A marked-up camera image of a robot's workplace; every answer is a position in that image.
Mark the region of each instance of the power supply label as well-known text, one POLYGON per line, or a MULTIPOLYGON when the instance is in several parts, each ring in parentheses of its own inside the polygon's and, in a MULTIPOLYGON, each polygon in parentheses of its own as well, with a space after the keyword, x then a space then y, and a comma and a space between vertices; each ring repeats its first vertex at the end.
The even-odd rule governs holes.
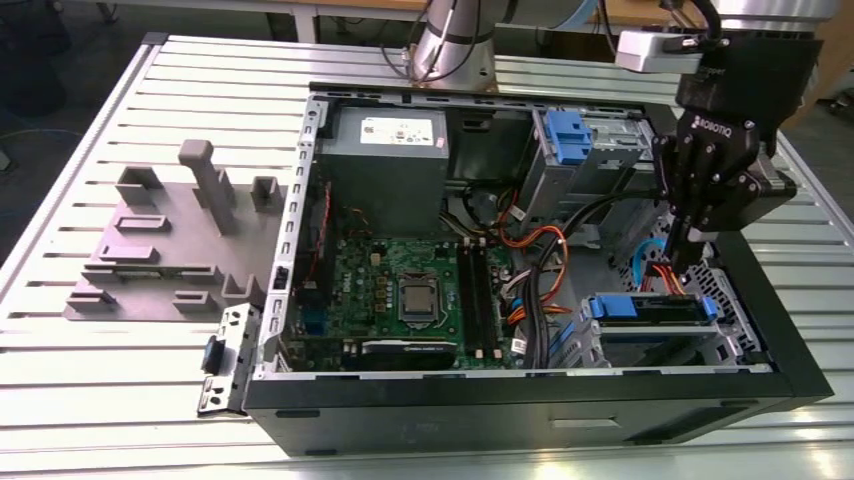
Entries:
POLYGON ((361 143, 432 145, 432 120, 367 117, 361 120, 361 143))

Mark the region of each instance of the cpu socket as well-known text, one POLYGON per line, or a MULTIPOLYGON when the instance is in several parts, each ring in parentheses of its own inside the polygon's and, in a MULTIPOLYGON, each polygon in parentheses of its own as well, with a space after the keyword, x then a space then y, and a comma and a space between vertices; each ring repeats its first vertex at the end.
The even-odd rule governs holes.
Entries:
POLYGON ((415 330, 427 328, 439 318, 439 284, 432 273, 397 276, 397 317, 415 330))

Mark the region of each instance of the red wire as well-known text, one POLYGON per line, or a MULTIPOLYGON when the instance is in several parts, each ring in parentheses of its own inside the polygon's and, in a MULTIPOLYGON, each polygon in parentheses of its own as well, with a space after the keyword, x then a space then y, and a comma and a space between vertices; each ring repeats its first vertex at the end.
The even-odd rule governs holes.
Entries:
POLYGON ((332 190, 332 183, 327 182, 325 183, 325 210, 323 212, 323 225, 320 226, 320 234, 317 235, 317 243, 315 244, 315 255, 311 258, 311 268, 308 269, 308 275, 305 275, 305 281, 303 282, 303 285, 305 284, 305 282, 308 282, 308 280, 311 279, 311 276, 315 274, 315 268, 317 267, 317 257, 320 256, 320 245, 323 244, 323 240, 325 240, 325 228, 329 222, 329 210, 331 210, 329 207, 332 205, 331 190, 332 190))

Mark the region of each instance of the metal bracket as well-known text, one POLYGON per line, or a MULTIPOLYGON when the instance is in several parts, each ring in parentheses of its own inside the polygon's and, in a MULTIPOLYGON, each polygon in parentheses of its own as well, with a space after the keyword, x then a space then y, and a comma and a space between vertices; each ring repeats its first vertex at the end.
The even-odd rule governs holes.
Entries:
POLYGON ((198 398, 198 418, 246 415, 242 395, 260 324, 260 310, 248 303, 222 311, 216 335, 204 349, 201 369, 208 376, 198 398))

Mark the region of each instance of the printed label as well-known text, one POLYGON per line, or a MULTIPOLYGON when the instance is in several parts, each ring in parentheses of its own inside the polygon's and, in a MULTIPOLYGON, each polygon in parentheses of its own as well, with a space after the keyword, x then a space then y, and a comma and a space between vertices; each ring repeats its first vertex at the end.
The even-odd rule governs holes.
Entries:
POLYGON ((509 207, 509 214, 513 216, 516 220, 519 221, 524 220, 524 210, 521 210, 515 205, 509 207))
POLYGON ((361 143, 431 145, 432 121, 417 118, 368 117, 361 120, 361 143))
POLYGON ((517 353, 519 355, 524 355, 524 350, 527 349, 528 342, 521 340, 520 338, 513 338, 512 342, 509 342, 509 351, 512 353, 517 353))

